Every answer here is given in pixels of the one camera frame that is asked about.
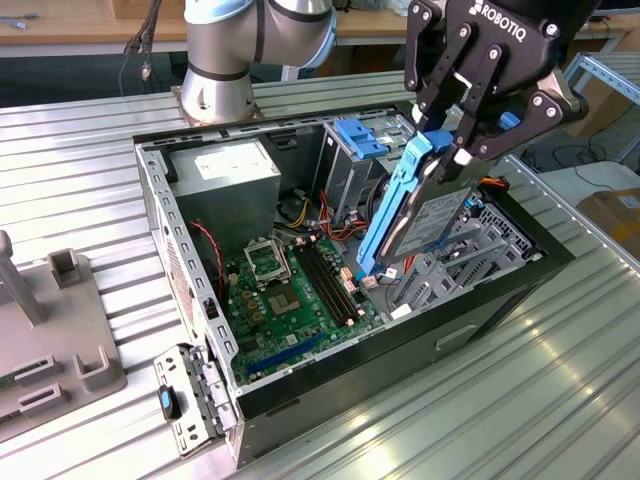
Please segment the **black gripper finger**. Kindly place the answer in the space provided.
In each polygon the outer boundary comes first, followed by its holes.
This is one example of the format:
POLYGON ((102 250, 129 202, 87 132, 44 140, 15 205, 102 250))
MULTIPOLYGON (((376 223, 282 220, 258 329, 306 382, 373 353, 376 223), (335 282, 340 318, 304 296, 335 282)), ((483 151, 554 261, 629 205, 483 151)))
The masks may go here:
POLYGON ((475 25, 464 15, 449 14, 432 1, 409 5, 406 31, 404 85, 416 96, 416 130, 438 130, 447 110, 459 101, 467 86, 455 78, 475 40, 475 25))
POLYGON ((497 158, 571 119, 571 88, 558 65, 536 84, 496 96, 501 56, 498 48, 491 49, 492 62, 471 84, 454 145, 438 164, 439 183, 456 179, 473 161, 497 158))

